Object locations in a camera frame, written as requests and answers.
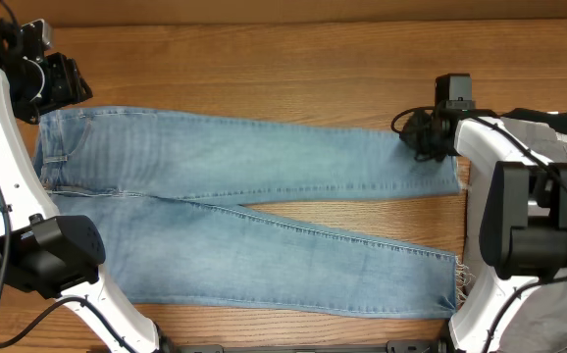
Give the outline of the light blue denim jeans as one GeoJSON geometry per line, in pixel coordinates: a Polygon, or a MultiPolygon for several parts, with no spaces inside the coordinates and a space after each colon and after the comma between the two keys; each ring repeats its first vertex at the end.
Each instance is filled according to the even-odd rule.
{"type": "Polygon", "coordinates": [[[419,162],[391,132],[136,107],[59,110],[34,167],[59,211],[85,215],[134,303],[447,319],[457,258],[255,210],[258,203],[457,193],[456,163],[419,162]]]}

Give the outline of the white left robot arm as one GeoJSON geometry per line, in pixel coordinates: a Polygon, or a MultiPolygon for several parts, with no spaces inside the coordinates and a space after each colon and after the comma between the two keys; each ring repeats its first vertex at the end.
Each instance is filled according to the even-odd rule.
{"type": "MultiPolygon", "coordinates": [[[[111,352],[161,352],[164,336],[127,300],[103,266],[105,252],[86,216],[63,216],[36,176],[16,123],[10,69],[0,67],[0,302],[5,286],[65,307],[111,352]]],[[[27,328],[0,347],[11,346],[27,328]]]]}

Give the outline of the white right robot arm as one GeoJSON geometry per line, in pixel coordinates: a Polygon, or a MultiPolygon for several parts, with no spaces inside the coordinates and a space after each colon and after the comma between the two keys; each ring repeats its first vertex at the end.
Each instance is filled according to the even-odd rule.
{"type": "Polygon", "coordinates": [[[529,296],[567,281],[567,163],[533,151],[491,111],[418,107],[399,138],[418,162],[462,156],[489,182],[478,246],[484,268],[448,323],[450,352],[492,352],[529,296]]]}

